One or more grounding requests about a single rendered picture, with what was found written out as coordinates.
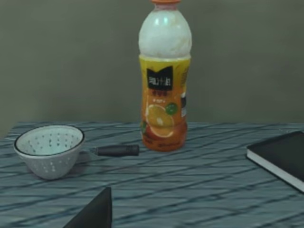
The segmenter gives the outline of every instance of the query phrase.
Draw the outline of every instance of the bottle label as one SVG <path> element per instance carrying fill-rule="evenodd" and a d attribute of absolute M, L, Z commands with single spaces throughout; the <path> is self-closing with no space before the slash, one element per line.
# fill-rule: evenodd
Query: bottle label
<path fill-rule="evenodd" d="M 142 139 L 156 147 L 183 144 L 186 134 L 186 81 L 190 58 L 161 61 L 140 56 Z"/>

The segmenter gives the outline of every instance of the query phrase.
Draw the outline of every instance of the table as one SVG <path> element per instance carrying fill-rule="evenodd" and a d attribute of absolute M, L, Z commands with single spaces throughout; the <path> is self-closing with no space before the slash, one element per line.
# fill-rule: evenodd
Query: table
<path fill-rule="evenodd" d="M 34 127 L 19 123 L 0 140 L 0 228 L 62 228 L 105 186 L 112 187 L 114 228 L 303 228 L 301 193 L 245 158 L 245 146 L 304 124 L 189 123 L 187 144 L 153 152 L 136 123 L 77 122 L 94 146 L 134 144 L 139 157 L 82 152 L 71 173 L 43 181 L 12 150 Z"/>

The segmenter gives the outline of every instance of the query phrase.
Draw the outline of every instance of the book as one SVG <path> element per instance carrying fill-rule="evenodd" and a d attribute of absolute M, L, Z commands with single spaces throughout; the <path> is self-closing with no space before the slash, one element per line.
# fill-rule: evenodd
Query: book
<path fill-rule="evenodd" d="M 112 228 L 111 188 L 105 188 L 63 228 Z"/>
<path fill-rule="evenodd" d="M 304 133 L 273 137 L 247 147 L 247 158 L 304 192 Z"/>

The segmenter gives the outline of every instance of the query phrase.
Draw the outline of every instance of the colander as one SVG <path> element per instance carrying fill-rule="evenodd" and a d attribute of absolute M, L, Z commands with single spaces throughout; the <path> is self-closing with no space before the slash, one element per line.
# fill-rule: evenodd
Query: colander
<path fill-rule="evenodd" d="M 78 128 L 51 125 L 23 133 L 15 140 L 14 149 L 34 174 L 53 180 L 72 169 L 84 139 Z"/>

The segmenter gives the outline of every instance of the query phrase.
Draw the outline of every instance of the gray wall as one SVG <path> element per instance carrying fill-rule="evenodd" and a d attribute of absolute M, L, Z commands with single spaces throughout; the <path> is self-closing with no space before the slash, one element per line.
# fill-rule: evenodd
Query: gray wall
<path fill-rule="evenodd" d="M 184 0 L 189 121 L 304 120 L 303 0 Z M 0 1 L 0 132 L 16 120 L 138 121 L 148 0 Z"/>

